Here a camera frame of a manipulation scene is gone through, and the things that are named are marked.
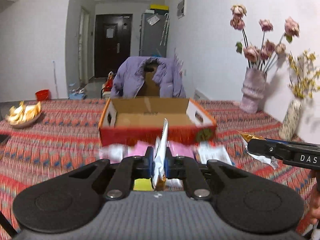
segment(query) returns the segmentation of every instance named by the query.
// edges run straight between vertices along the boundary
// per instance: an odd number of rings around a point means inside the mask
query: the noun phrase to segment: doorway
[[[81,8],[79,24],[79,80],[81,86],[88,84],[88,42],[89,42],[89,20],[90,14]]]
[[[96,17],[94,76],[116,73],[130,56],[132,14],[104,14]]]

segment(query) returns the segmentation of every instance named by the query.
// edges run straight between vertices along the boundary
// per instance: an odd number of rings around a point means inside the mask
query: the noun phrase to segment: red bucket
[[[37,101],[46,101],[50,100],[50,90],[45,89],[45,90],[40,90],[36,93],[36,98]]]

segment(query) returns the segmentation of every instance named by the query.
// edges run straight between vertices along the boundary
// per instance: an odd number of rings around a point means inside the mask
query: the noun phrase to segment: patterned tablecloth
[[[238,168],[271,179],[295,189],[309,206],[311,187],[309,170],[283,165],[273,170],[243,153],[237,130],[255,133],[265,138],[279,139],[280,123],[264,112],[247,114],[230,101],[201,101],[218,123],[216,144],[223,144]],[[61,100],[42,104],[42,117],[31,128],[12,129],[0,122],[0,133],[10,134],[0,160],[0,209],[18,229],[12,213],[15,196],[26,187],[48,180],[74,168],[96,161],[100,147],[98,123],[104,100]],[[307,226],[301,221],[298,232]],[[0,239],[9,236],[0,229]]]

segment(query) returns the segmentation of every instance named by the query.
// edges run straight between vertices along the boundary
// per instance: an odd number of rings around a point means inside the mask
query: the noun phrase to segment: purple puffer jacket
[[[143,70],[146,64],[159,64],[153,81],[160,87],[161,98],[185,98],[179,69],[173,59],[161,57],[129,57],[119,67],[113,80],[111,98],[120,96],[123,90],[124,98],[135,98],[144,83]]]

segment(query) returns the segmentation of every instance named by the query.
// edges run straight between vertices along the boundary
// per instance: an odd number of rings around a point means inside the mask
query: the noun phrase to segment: gray refrigerator
[[[167,45],[160,46],[166,16],[156,14],[160,20],[154,25],[150,25],[148,20],[154,15],[152,13],[142,14],[139,56],[166,57]]]

